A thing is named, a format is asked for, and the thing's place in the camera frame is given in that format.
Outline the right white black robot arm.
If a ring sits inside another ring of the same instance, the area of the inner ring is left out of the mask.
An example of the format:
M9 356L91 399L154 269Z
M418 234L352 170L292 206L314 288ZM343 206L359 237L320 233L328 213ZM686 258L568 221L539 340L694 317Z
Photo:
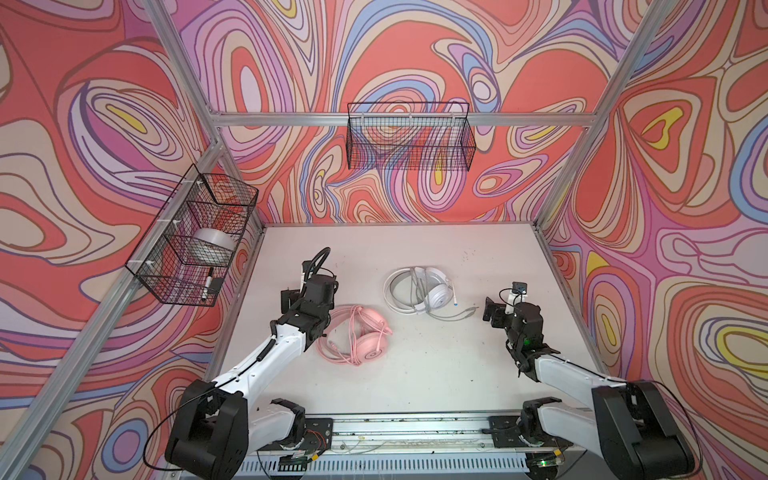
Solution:
M544 339L538 305L485 300L482 318L505 332L505 348L519 374L577 401L554 396L527 400L519 415L492 417L487 433L497 446L569 443L606 463L618 479L672 479L694 475L697 463L657 384L610 377L562 356Z

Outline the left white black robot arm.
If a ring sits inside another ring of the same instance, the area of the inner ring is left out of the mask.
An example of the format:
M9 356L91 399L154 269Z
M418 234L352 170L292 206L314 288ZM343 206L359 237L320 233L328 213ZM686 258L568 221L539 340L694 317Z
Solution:
M247 455L269 445L303 443L302 406L282 398L258 399L322 337L337 289L335 277L316 274L301 289L282 291L282 315L270 322L270 336L227 372L186 388L165 447L169 464L201 479L231 479Z

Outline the pink cat-ear headphones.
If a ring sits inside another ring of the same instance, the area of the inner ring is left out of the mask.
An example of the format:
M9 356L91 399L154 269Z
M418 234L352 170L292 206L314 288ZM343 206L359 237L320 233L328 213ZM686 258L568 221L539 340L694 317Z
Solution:
M347 342L342 349L330 335L341 330ZM388 321L376 310L359 304L341 305L331 313L331 323L316 342L319 355L332 364L362 366L382 357L393 335Z

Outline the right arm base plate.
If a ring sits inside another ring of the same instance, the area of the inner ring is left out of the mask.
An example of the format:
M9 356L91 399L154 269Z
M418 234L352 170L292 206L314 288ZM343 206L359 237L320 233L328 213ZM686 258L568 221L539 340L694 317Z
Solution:
M488 425L480 430L484 435L489 435L493 446L502 448L529 448L538 450L554 450L555 448L568 449L573 443L560 437L541 434L534 439L527 439L518 426L518 415L490 416Z

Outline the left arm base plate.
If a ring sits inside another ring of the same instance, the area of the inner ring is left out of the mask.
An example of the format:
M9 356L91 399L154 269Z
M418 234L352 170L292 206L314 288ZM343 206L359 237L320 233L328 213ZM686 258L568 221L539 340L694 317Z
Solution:
M331 417L309 417L304 420L303 427L291 432L287 438L267 444L258 452L323 452L332 446L333 427Z

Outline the white headphones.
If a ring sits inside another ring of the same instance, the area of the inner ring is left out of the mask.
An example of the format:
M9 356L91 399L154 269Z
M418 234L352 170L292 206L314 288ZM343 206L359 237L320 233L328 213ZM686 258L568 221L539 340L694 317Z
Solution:
M396 296L396 289L403 281L410 282L408 300ZM383 286L385 304L402 315L432 314L447 306L457 306L453 282L435 267L410 266L389 274Z

